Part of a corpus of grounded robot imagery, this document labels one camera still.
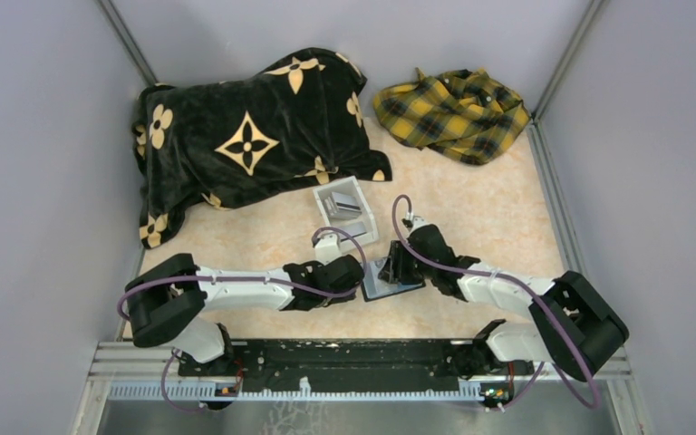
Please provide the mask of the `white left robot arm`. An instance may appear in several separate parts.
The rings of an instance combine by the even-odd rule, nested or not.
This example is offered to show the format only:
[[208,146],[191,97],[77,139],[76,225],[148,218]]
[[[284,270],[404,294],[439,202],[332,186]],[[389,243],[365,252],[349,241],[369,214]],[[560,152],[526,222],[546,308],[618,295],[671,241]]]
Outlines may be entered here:
[[290,263],[262,272],[222,271],[176,254],[130,281],[118,315],[130,324],[140,348],[167,345],[215,375],[236,361],[227,330],[201,318],[209,311],[265,308],[310,311],[354,299],[368,265],[354,256],[322,263]]

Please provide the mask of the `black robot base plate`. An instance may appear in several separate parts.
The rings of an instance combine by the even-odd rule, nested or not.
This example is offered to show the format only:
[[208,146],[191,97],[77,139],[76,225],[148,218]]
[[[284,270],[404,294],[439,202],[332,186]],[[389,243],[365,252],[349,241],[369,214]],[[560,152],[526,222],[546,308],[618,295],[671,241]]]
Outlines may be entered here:
[[530,375],[531,362],[500,362],[473,339],[274,340],[234,342],[214,362],[178,358],[184,377],[223,377],[242,392],[294,392],[307,379],[313,392],[454,392],[479,376],[502,381]]

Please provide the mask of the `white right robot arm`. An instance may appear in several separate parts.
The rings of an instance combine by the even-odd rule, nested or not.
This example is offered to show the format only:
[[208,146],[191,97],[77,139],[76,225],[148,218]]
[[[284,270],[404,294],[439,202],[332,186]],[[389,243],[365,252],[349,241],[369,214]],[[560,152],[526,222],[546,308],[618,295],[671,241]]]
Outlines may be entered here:
[[513,361],[552,363],[584,382],[629,339],[625,322],[582,274],[511,275],[476,257],[456,255],[432,223],[416,217],[402,224],[408,235],[394,240],[382,280],[430,284],[442,295],[522,317],[520,323],[499,319],[482,330],[482,343],[474,349],[481,371],[497,373]]

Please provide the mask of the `black leather card holder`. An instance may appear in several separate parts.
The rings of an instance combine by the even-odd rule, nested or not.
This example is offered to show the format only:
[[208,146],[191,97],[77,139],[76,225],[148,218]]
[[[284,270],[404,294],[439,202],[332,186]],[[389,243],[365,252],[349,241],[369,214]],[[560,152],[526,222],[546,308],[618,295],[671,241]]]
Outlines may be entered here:
[[362,281],[362,298],[365,302],[372,302],[394,295],[400,295],[423,288],[426,284],[421,282],[412,285],[388,283],[380,278],[382,268],[389,262],[387,256],[373,260],[370,264],[370,273]]

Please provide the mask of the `white plastic card tray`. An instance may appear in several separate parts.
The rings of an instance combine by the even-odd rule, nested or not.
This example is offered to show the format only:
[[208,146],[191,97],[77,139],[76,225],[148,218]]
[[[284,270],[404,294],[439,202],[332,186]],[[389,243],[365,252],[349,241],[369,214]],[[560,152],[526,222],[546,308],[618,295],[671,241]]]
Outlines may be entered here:
[[374,213],[356,177],[317,186],[313,195],[327,227],[342,229],[362,247],[380,240]]

